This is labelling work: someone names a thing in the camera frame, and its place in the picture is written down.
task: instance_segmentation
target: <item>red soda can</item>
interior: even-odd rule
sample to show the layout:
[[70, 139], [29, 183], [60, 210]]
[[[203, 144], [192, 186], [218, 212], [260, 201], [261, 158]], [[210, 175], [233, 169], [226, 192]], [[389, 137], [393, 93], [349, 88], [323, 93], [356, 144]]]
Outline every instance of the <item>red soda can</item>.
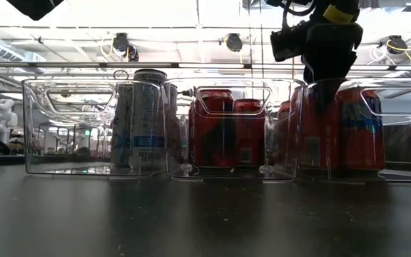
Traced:
[[275, 164], [282, 165], [285, 163], [285, 156], [288, 144], [288, 126], [290, 115], [290, 100], [282, 102], [277, 112], [277, 122], [274, 124], [274, 141], [275, 148], [273, 158]]
[[265, 110], [261, 110], [261, 102], [255, 99], [239, 99], [234, 103], [234, 110], [236, 113], [255, 114], [239, 116], [235, 121], [237, 165], [264, 165]]
[[341, 83], [319, 81], [304, 95], [300, 126], [300, 167], [304, 170], [333, 171], [339, 167], [339, 102]]
[[194, 159], [194, 102], [188, 109], [188, 163], [193, 164]]
[[381, 104], [373, 90], [357, 88], [339, 91], [341, 107], [340, 153], [345, 170], [381, 171], [385, 168]]
[[235, 166], [235, 122], [224, 114], [232, 112], [233, 107], [234, 100], [230, 90], [200, 90], [196, 94], [192, 125], [195, 167]]
[[290, 109], [288, 111], [288, 117], [285, 119], [288, 127], [285, 136], [286, 140], [284, 140], [283, 143], [286, 144], [284, 147], [286, 149], [285, 162], [287, 168], [294, 168], [299, 157], [298, 127], [300, 124], [303, 93], [304, 92], [302, 86], [294, 88], [293, 93], [290, 97]]

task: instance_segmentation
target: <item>silver can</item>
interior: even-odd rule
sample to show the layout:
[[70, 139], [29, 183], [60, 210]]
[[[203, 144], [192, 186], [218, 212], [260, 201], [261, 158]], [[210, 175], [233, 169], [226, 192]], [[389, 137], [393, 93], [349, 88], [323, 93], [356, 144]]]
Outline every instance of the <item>silver can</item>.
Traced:
[[169, 101], [169, 110], [174, 114], [177, 114], [177, 86], [173, 84], [169, 84], [165, 87], [166, 96]]
[[115, 116], [112, 121], [111, 173], [120, 173], [122, 169], [129, 168], [133, 85], [117, 85], [117, 97]]
[[[162, 71], [141, 69], [134, 80], [157, 86], [167, 79]], [[129, 166], [136, 170], [159, 170], [166, 164], [164, 112], [160, 91], [149, 84], [134, 84]]]

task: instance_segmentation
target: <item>soda can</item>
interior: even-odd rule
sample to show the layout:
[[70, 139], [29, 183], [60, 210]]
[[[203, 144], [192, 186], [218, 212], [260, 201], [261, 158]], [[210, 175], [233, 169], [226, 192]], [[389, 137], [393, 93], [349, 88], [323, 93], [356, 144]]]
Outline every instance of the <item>soda can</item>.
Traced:
[[188, 109], [188, 163], [193, 164], [194, 160], [194, 102], [191, 102]]
[[182, 156], [182, 163], [184, 163], [188, 159], [189, 119], [187, 115], [182, 114], [178, 121], [180, 123], [181, 148], [182, 148], [181, 156]]
[[372, 115], [361, 94], [375, 113], [381, 110], [380, 99], [373, 90], [339, 91], [342, 166], [352, 171], [381, 171], [385, 168], [382, 119]]
[[112, 120], [111, 173], [119, 168], [128, 168], [131, 155], [131, 108], [133, 105], [132, 85], [117, 85], [117, 104]]
[[234, 100], [230, 90], [201, 90], [196, 94], [190, 129], [193, 137], [191, 153], [193, 166], [198, 168], [235, 166], [234, 119], [224, 115], [226, 112], [232, 112], [233, 107]]
[[255, 99], [239, 99], [234, 102], [234, 112], [251, 114], [239, 116], [235, 120], [236, 160], [238, 166], [264, 165], [264, 125], [265, 110]]
[[304, 94], [300, 125], [300, 167], [306, 171], [327, 171], [339, 167], [340, 83], [319, 81]]
[[177, 86], [169, 84], [164, 89], [169, 102], [169, 110], [175, 116], [177, 114]]
[[166, 112], [166, 138], [169, 156], [179, 160], [182, 152], [180, 121], [170, 111]]
[[[134, 80], [157, 86], [167, 79], [164, 72], [141, 69]], [[134, 83], [131, 121], [131, 157], [129, 166], [137, 170], [158, 170], [166, 165], [165, 131], [162, 91], [156, 87]]]
[[290, 96], [290, 109], [288, 111], [288, 117], [284, 120], [285, 122], [288, 122], [286, 140], [283, 141], [283, 143], [286, 143], [285, 169], [297, 168], [300, 149], [299, 128], [303, 99], [303, 87], [297, 86], [294, 88], [293, 93]]
[[274, 124], [274, 152], [273, 159], [278, 165], [285, 163], [286, 149], [288, 144], [288, 126], [290, 114], [290, 101], [284, 101], [277, 112], [277, 121]]

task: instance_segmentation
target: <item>table surface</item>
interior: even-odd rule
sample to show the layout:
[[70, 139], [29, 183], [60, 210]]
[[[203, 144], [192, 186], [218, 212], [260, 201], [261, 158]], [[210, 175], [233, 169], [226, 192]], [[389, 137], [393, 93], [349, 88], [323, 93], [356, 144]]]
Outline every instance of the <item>table surface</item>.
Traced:
[[411, 256], [411, 183], [27, 176], [0, 166], [0, 256]]

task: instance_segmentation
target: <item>white robot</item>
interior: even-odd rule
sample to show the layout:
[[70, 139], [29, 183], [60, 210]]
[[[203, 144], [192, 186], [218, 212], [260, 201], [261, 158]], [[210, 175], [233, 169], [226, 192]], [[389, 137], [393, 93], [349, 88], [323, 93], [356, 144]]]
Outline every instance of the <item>white robot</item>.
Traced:
[[17, 126], [17, 114], [12, 112], [14, 100], [1, 99], [0, 100], [0, 140], [3, 143], [9, 142], [10, 128]]

